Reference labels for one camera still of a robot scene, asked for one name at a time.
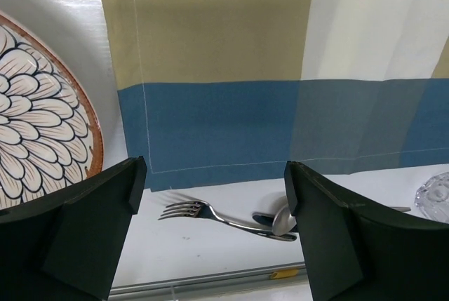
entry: clear glass object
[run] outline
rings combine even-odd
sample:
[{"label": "clear glass object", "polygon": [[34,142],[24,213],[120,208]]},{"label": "clear glass object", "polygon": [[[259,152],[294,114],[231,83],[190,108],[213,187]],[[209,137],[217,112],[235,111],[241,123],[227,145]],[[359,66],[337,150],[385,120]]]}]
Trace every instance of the clear glass object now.
[{"label": "clear glass object", "polygon": [[426,218],[449,224],[449,172],[425,182],[416,192],[415,205]]}]

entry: plate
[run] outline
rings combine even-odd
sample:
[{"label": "plate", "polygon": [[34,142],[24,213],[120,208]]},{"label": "plate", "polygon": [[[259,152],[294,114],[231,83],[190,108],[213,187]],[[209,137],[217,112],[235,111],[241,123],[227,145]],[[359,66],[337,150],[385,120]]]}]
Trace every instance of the plate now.
[{"label": "plate", "polygon": [[100,125],[79,82],[0,15],[0,209],[85,180],[102,162]]}]

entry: yellow object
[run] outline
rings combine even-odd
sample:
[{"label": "yellow object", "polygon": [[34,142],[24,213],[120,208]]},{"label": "yellow object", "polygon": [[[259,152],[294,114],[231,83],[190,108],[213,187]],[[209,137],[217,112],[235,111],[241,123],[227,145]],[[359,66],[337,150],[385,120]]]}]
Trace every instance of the yellow object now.
[{"label": "yellow object", "polygon": [[296,276],[298,272],[298,269],[286,269],[285,271],[274,272],[269,278],[271,280],[291,278],[293,276]]}]

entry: silver fork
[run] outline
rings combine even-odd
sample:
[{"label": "silver fork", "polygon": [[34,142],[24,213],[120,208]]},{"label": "silver fork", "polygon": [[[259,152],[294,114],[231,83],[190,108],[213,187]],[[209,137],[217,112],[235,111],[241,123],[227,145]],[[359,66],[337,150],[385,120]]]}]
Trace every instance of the silver fork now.
[{"label": "silver fork", "polygon": [[161,217],[158,220],[177,217],[210,219],[216,222],[222,222],[223,224],[235,227],[236,229],[241,229],[242,231],[257,234],[258,236],[264,236],[265,238],[281,241],[295,241],[297,238],[294,234],[289,233],[284,234],[283,236],[276,236],[273,234],[273,232],[265,229],[257,229],[254,227],[240,225],[230,220],[226,220],[217,212],[215,212],[213,207],[205,201],[182,201],[179,203],[168,205],[166,206],[166,209],[162,212]]}]

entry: fork handle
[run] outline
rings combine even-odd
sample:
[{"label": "fork handle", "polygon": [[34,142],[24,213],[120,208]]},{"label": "fork handle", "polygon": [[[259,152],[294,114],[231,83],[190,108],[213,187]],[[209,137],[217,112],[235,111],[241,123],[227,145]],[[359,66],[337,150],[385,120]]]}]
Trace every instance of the fork handle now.
[{"label": "fork handle", "polygon": [[277,236],[273,232],[268,231],[266,229],[256,229],[254,227],[249,227],[249,226],[237,224],[235,222],[230,222],[225,219],[222,219],[222,220],[217,219],[217,221],[222,222],[223,224],[229,225],[231,227],[235,227],[236,229],[241,229],[242,231],[256,234],[258,236],[263,236],[265,238],[270,238],[270,239],[275,239],[275,240],[280,240],[280,241],[295,241],[297,239],[296,235],[294,235],[294,234],[287,233],[282,236]]}]

